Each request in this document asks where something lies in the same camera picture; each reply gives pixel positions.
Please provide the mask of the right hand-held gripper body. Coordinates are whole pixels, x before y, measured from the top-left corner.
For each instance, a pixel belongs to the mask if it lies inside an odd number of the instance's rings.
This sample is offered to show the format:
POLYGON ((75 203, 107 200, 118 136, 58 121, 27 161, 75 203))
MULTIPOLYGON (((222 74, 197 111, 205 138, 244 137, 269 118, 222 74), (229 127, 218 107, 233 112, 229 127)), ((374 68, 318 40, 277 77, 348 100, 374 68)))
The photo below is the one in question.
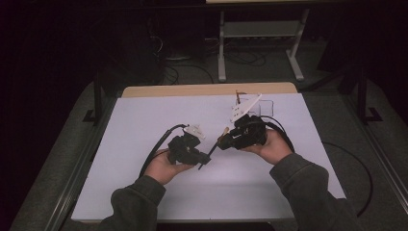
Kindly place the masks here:
POLYGON ((244 115, 234 119, 231 115, 231 122, 234 128, 230 131, 234 140, 232 141, 236 149, 243 149, 255 143, 266 141, 266 125, 260 115, 244 115))

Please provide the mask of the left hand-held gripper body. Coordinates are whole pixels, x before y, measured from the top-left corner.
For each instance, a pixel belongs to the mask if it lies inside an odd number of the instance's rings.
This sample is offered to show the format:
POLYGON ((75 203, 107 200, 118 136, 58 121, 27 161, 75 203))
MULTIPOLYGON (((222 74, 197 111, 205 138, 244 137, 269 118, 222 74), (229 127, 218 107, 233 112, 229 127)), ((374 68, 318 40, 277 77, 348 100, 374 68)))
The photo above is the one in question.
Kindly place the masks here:
POLYGON ((189 160, 197 159, 197 154, 200 153, 196 147, 200 144, 202 136, 201 131, 195 126, 185 124, 177 124, 166 131, 169 136, 175 129, 181 128, 183 130, 182 136, 175 136, 168 143, 169 161, 175 165, 176 163, 189 164, 189 160))

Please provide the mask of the clear acrylic brush holder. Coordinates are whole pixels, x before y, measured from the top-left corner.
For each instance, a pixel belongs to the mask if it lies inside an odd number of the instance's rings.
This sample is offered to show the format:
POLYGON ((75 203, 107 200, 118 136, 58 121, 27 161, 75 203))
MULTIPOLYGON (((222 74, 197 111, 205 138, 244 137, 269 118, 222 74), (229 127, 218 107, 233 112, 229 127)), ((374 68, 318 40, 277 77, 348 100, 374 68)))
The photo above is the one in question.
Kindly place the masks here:
POLYGON ((273 116, 274 102, 271 99, 265 99, 261 94, 241 96, 241 104, 233 108, 232 116, 234 119, 249 116, 273 116))

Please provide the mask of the person's left hand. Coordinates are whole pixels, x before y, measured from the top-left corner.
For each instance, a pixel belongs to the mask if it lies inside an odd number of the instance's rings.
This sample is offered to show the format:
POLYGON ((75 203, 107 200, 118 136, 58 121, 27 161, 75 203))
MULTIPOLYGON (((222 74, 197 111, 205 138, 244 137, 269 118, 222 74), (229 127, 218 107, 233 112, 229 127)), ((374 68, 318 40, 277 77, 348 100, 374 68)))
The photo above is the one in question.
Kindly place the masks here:
POLYGON ((186 164, 173 165, 168 159, 169 154, 170 151, 168 149, 159 150, 147 166, 143 175, 155 179, 161 185, 166 185, 177 174, 192 168, 192 165, 186 164))

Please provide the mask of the person's right hand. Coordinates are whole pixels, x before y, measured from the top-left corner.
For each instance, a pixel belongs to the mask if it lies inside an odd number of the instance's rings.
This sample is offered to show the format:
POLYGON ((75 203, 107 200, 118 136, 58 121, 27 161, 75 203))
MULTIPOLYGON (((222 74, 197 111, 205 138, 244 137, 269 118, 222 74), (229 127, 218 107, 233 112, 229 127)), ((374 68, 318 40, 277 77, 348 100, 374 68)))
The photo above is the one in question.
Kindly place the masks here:
POLYGON ((278 132, 266 130, 266 137, 267 141, 264 144, 253 144, 243 148, 242 151, 254 153, 271 165, 278 164, 293 153, 278 132))

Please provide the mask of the white table cover sheet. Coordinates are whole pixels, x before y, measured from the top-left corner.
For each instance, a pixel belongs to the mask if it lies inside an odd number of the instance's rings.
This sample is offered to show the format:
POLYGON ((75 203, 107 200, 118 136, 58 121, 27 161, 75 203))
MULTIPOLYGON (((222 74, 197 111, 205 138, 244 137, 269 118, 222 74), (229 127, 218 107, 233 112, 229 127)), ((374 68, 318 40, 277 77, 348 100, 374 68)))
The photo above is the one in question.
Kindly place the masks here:
MULTIPOLYGON (((147 155, 167 129, 195 124, 203 131, 199 150, 209 153, 231 124, 234 95, 120 98, 95 154, 72 219, 110 216, 112 193, 132 184, 147 155)), ((161 221, 291 218, 287 199, 260 157, 217 149, 202 169, 178 174, 166 185, 158 209, 161 221)))

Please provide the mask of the wooden table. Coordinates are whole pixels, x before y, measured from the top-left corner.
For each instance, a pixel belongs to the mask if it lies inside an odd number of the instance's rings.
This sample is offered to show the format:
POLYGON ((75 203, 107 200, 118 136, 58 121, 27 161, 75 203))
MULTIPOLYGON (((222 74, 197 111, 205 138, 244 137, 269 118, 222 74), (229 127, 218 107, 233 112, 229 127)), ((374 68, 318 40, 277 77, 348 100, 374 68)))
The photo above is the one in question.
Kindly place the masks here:
POLYGON ((240 83, 240 84, 205 84, 174 86, 128 87, 121 97, 166 97, 197 95, 234 95, 236 92, 256 93, 297 93, 293 83, 240 83))

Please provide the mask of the white metal stand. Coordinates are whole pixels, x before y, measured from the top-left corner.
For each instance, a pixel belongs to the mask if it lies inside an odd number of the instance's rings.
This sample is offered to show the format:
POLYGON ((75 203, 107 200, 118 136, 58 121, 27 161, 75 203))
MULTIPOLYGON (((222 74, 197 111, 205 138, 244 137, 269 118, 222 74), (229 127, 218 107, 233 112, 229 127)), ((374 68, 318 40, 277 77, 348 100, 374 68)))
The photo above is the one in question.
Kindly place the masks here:
POLYGON ((293 45, 286 50, 288 61, 291 65, 295 80, 302 82, 304 76, 296 59, 296 52, 301 41, 306 22, 309 16, 309 9, 302 11, 302 16, 298 20, 278 20, 278 21, 247 21, 229 22, 224 19, 224 12, 220 13, 217 70, 218 80, 226 81, 226 68, 224 58, 225 39, 237 38, 292 38, 293 45))

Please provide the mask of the black floor stand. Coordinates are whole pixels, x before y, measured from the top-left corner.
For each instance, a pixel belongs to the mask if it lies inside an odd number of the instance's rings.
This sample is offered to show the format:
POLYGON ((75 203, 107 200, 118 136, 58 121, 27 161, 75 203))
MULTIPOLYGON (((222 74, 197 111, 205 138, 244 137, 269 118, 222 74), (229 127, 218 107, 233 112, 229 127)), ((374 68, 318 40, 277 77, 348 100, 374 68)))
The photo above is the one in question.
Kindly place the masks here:
POLYGON ((357 82, 357 116, 365 125, 368 125, 370 122, 382 121, 382 117, 376 109, 367 106, 367 93, 368 78, 365 70, 360 67, 357 82))
POLYGON ((83 121, 92 122, 96 126, 102 117, 102 87, 100 83, 99 73, 93 77, 93 109, 87 110, 83 121))

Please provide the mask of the metal floor rail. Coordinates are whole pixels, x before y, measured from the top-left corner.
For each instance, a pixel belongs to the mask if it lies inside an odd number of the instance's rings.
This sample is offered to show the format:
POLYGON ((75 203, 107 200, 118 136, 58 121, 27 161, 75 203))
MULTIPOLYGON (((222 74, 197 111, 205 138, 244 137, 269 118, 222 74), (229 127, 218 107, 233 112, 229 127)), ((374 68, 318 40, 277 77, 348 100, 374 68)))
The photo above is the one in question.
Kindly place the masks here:
POLYGON ((385 124, 385 118, 373 107, 364 108, 363 114, 360 115, 360 106, 354 103, 350 96, 342 95, 342 100, 372 149, 399 204, 408 215, 408 184, 401 178, 401 175, 397 172, 397 169, 387 154, 385 147, 371 129, 373 123, 385 124))
POLYGON ((88 105, 82 106, 82 103, 86 103, 86 100, 80 101, 80 105, 74 107, 67 120, 69 127, 63 128, 56 142, 57 151, 52 152, 56 160, 51 162, 50 172, 61 181, 61 186, 43 231, 61 231, 65 221, 70 217, 87 179, 91 162, 106 130, 116 99, 102 98, 102 117, 96 126, 92 122, 83 121, 87 110, 93 109, 93 97, 89 99, 88 105))

